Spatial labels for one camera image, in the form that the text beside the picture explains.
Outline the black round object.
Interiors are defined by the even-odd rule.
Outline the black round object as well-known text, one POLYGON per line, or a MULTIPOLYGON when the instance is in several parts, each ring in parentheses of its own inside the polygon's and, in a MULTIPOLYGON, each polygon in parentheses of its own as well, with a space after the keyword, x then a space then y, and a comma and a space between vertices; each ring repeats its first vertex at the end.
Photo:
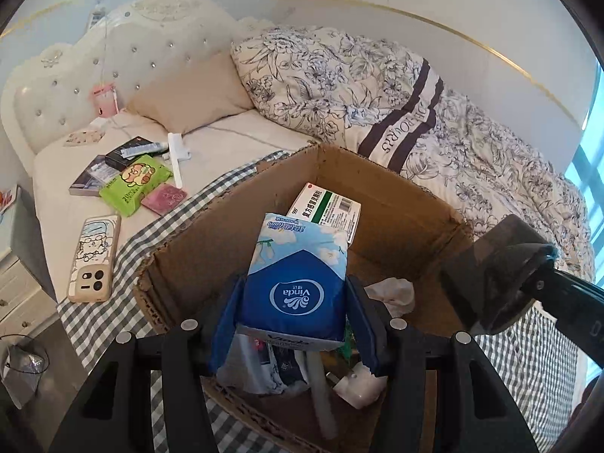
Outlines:
POLYGON ((523 286, 558 258, 546 241, 515 215, 443 263, 440 282, 464 329, 493 336, 515 323, 535 300, 523 286))

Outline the grey strip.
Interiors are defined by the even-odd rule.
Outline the grey strip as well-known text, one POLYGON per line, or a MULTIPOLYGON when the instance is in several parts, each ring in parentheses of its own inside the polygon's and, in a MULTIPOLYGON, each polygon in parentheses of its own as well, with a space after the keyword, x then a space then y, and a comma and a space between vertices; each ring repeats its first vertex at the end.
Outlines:
POLYGON ((318 352, 306 353, 306 366, 313 408, 320 433, 325 440, 335 440, 338 436, 338 427, 335 416, 332 413, 330 388, 325 378, 322 357, 318 352))

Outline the blue Vinda tissue pack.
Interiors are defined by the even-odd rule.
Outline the blue Vinda tissue pack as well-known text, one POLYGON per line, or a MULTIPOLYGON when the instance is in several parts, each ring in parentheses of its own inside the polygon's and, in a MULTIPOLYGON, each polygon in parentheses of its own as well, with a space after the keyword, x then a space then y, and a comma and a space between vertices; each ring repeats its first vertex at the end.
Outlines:
POLYGON ((300 351, 342 346, 347 251, 345 231, 267 213, 240 297, 237 329, 300 351))

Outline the white nightstand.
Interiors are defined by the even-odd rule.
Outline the white nightstand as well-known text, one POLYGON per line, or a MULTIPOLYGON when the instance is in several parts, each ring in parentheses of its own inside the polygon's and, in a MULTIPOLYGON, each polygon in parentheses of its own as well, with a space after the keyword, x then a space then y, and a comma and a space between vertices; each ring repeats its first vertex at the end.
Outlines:
POLYGON ((20 187, 1 217, 0 285, 3 336, 35 337, 59 319, 39 222, 20 187))

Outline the phone with cartoon case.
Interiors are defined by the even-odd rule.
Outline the phone with cartoon case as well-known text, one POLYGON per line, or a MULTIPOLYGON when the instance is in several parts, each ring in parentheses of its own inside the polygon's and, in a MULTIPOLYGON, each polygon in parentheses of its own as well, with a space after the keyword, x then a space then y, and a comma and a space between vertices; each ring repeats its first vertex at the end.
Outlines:
POLYGON ((103 303, 111 296, 120 227, 121 216, 117 214, 84 222, 66 294, 71 303, 103 303))

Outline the brown cardboard box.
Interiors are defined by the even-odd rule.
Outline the brown cardboard box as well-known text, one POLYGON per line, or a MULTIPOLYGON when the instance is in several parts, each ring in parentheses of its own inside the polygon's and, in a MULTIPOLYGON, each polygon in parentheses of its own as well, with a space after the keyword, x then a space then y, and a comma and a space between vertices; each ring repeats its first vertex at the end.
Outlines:
POLYGON ((144 261, 134 290, 156 331, 140 348, 162 374, 169 449, 216 450, 213 400, 292 451, 314 449, 309 427, 371 452, 418 451, 428 362, 457 352, 461 324, 438 271, 472 240, 447 203, 336 146, 301 149, 214 199, 144 261), (387 381, 373 414, 334 406, 325 383, 322 352, 347 331, 387 381), (258 410, 222 387, 238 336, 305 353, 309 393, 258 410))

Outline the green wet wipes pack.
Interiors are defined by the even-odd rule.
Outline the green wet wipes pack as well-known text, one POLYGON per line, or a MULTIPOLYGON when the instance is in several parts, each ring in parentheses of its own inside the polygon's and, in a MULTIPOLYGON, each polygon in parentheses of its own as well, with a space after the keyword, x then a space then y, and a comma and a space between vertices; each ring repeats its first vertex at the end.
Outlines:
POLYGON ((145 154, 105 184, 99 196, 118 214, 130 217, 149 193, 171 177, 172 172, 166 166, 145 154))

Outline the pink small packet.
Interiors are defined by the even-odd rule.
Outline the pink small packet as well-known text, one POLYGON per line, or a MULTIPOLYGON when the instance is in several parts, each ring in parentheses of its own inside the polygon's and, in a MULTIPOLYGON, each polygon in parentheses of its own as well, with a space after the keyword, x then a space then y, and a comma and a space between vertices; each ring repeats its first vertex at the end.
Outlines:
POLYGON ((157 215, 164 216, 184 202, 186 198, 187 193, 184 190, 163 183, 141 199, 141 206, 157 215))

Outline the grey book on bed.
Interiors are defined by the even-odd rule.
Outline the grey book on bed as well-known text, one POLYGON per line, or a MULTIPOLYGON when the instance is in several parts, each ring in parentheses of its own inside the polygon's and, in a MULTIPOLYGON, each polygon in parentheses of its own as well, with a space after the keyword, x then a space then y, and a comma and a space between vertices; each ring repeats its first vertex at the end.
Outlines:
POLYGON ((98 197, 101 189, 118 175, 119 171, 106 163, 105 156, 94 157, 94 160, 71 184, 69 194, 98 197))

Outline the black box on bed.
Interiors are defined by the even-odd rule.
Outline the black box on bed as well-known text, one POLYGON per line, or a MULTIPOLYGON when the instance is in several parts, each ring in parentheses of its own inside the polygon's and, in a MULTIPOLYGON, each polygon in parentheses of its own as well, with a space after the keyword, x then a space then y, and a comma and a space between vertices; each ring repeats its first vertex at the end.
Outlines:
POLYGON ((122 171, 130 166, 134 160, 145 154, 150 154, 153 157, 165 153, 167 150, 167 142, 151 142, 141 136, 135 136, 107 153, 105 164, 108 167, 122 171))

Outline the white green medicine box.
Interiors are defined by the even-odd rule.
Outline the white green medicine box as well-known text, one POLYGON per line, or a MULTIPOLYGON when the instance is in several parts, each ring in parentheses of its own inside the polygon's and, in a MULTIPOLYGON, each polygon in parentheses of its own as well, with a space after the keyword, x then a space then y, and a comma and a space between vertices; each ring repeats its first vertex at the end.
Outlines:
POLYGON ((345 231, 348 244, 352 244, 361 217, 361 204, 307 182, 290 206, 288 216, 345 231))

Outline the floral patterned duvet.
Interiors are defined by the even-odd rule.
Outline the floral patterned duvet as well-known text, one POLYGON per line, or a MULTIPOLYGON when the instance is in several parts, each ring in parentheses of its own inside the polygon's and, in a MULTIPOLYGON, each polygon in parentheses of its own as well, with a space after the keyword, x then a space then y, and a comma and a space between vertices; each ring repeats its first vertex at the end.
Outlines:
POLYGON ((581 192, 421 55, 394 41, 291 26, 259 31, 230 55, 265 118, 432 192, 475 235, 514 214, 556 245, 560 269, 594 277, 581 192))

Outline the white charger stick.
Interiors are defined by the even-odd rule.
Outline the white charger stick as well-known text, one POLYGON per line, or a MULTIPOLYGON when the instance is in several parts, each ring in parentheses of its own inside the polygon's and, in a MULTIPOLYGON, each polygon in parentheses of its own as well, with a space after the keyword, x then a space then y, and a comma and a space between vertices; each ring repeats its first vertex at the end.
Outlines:
POLYGON ((180 133, 168 134, 168 146, 175 186, 179 189, 183 189, 180 163, 183 162, 183 160, 190 159, 190 151, 185 146, 180 133))

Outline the beige pillow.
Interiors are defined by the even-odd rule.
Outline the beige pillow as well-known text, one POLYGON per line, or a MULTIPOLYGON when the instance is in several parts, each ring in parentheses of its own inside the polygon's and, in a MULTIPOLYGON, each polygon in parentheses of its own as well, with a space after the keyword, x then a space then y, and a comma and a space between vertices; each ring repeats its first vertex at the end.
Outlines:
POLYGON ((230 53, 218 52, 142 87, 126 110, 187 134, 254 108, 230 53))

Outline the white tufted headboard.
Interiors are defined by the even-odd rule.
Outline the white tufted headboard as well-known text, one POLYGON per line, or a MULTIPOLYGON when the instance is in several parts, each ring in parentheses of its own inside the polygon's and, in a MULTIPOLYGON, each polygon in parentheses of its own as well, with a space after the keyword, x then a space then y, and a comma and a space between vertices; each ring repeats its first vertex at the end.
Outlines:
POLYGON ((9 38, 6 52, 40 40, 38 53, 11 70, 1 96, 1 124, 25 170, 47 145, 96 117, 95 86, 114 86, 125 105, 155 78, 263 28, 265 20, 251 9, 250 0, 133 0, 105 13, 76 41, 44 43, 69 27, 63 15, 9 38))

